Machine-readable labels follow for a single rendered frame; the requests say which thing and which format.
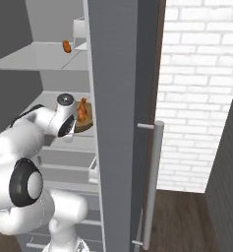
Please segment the white fridge drawer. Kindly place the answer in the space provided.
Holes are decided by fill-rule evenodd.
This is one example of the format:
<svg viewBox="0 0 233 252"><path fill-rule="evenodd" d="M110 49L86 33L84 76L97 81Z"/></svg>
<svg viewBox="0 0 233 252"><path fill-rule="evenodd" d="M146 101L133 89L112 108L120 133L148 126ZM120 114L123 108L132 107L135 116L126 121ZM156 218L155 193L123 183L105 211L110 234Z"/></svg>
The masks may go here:
<svg viewBox="0 0 233 252"><path fill-rule="evenodd" d="M94 153L49 150L39 155L40 171L47 187L97 194L98 186L88 182Z"/></svg>

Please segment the orange chicken drumstick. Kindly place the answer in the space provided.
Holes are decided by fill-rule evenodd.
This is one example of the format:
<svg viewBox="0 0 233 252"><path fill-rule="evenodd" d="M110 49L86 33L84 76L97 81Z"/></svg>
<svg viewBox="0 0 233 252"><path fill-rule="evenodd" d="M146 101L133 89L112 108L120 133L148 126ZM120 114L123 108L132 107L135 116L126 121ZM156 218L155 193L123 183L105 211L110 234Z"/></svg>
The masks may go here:
<svg viewBox="0 0 233 252"><path fill-rule="evenodd" d="M79 122L85 122L87 119L87 108L86 108L87 100L83 97L77 107L77 115Z"/></svg>

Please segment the grey fridge door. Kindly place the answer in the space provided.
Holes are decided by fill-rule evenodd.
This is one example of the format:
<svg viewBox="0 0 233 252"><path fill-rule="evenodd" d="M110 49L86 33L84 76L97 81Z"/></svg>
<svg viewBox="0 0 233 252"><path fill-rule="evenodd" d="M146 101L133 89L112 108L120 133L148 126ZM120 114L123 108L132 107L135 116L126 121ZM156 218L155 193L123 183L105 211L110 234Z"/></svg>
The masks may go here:
<svg viewBox="0 0 233 252"><path fill-rule="evenodd" d="M87 0L105 252L143 249L166 0Z"/></svg>

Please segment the grey fridge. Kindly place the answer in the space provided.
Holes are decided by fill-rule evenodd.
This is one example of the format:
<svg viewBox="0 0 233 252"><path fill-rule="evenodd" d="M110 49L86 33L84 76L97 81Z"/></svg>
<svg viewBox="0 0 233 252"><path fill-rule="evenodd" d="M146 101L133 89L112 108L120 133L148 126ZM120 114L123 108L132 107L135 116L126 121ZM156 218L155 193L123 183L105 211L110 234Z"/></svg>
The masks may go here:
<svg viewBox="0 0 233 252"><path fill-rule="evenodd" d="M0 59L33 42L68 40L73 46L73 22L85 18L87 41L87 0L0 0ZM62 93L89 93L93 110L93 82L91 78L91 53L87 48L87 71L75 70L0 70L0 125L11 121L44 91ZM94 130L96 153L96 132ZM84 197L88 203L87 217L76 226L77 234L89 252L104 251L104 228L101 218L101 200L98 193L65 190Z"/></svg>

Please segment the orange-brown food piece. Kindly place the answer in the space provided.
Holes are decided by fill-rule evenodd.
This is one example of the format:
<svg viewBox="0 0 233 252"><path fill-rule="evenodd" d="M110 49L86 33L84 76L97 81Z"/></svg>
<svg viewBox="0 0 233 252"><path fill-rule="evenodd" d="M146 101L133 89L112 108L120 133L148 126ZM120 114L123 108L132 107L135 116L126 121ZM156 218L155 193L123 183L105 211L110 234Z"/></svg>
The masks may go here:
<svg viewBox="0 0 233 252"><path fill-rule="evenodd" d="M62 46L63 46L63 49L66 53L71 53L72 49L71 49L71 45L69 44L68 40L63 40Z"/></svg>

